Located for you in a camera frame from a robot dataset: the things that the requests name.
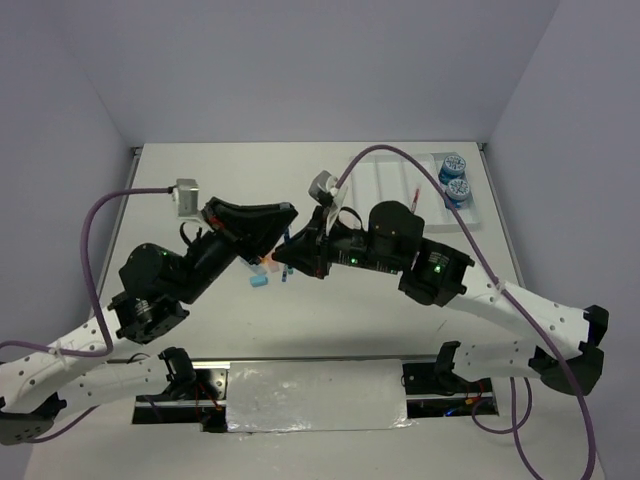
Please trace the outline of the red pen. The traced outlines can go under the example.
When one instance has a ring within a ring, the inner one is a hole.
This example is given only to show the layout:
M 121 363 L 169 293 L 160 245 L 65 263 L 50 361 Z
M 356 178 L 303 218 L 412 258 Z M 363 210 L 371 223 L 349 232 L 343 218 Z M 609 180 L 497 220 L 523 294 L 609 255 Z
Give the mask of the red pen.
M 411 203 L 410 203 L 410 211 L 411 213 L 415 213 L 417 210 L 417 205 L 420 198 L 421 189 L 417 187 L 412 195 Z

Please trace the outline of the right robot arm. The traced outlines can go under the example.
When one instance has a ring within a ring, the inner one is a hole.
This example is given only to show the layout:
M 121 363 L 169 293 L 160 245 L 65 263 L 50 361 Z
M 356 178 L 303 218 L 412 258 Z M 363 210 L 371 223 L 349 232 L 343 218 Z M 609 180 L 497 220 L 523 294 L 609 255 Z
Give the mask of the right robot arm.
M 396 275 L 399 290 L 420 305 L 465 312 L 515 334 L 510 342 L 444 343 L 433 370 L 445 391 L 516 377 L 538 379 L 566 395 L 588 395 L 600 379 L 607 310 L 564 306 L 492 281 L 469 255 L 424 238 L 423 220 L 397 201 L 375 205 L 363 228 L 327 221 L 317 207 L 307 225 L 275 249 L 275 260 L 318 279 L 337 264 Z

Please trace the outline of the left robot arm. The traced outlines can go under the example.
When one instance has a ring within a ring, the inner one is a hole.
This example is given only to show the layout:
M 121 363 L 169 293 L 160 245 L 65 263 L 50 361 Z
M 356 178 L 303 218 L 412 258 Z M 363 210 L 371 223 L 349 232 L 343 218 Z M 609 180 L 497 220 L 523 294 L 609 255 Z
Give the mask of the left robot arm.
M 81 420 L 126 397 L 213 396 L 184 349 L 167 347 L 153 355 L 142 350 L 186 320 L 188 306 L 236 258 L 256 264 L 265 257 L 298 213 L 288 202 L 240 206 L 213 197 L 200 206 L 194 194 L 168 191 L 177 218 L 199 228 L 185 241 L 185 254 L 139 245 L 119 271 L 122 292 L 101 306 L 88 248 L 81 248 L 94 315 L 46 346 L 17 342 L 26 355 L 1 366 L 2 445 L 50 441 L 57 421 Z

